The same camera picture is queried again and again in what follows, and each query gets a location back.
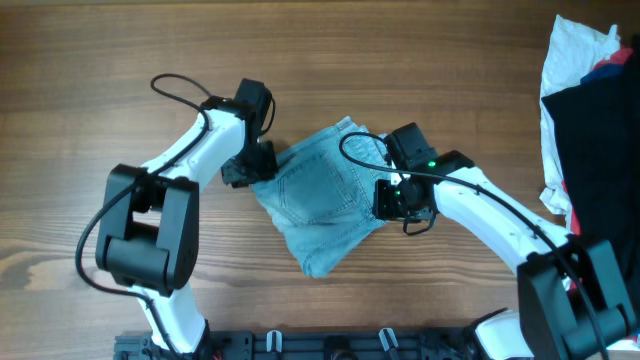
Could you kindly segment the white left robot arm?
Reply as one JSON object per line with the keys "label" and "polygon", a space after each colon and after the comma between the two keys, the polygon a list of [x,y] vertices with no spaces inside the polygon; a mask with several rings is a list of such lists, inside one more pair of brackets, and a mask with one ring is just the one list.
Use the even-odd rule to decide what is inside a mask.
{"label": "white left robot arm", "polygon": [[147,350],[164,359],[212,355],[209,325],[189,279],[199,251],[200,194],[216,175],[234,188],[271,180],[275,153],[262,135],[275,105],[269,92],[209,97],[174,145],[140,167],[120,164],[109,174],[97,227],[99,269],[117,295],[136,298],[152,332]]}

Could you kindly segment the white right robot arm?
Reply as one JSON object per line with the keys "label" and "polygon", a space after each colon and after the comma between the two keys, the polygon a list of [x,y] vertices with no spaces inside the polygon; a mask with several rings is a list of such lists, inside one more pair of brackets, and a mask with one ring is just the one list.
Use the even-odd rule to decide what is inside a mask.
{"label": "white right robot arm", "polygon": [[518,308],[474,325],[486,359],[587,359],[631,337],[638,318],[611,244],[577,235],[528,210],[468,157],[426,150],[385,157],[374,214],[407,223],[457,222],[516,275]]}

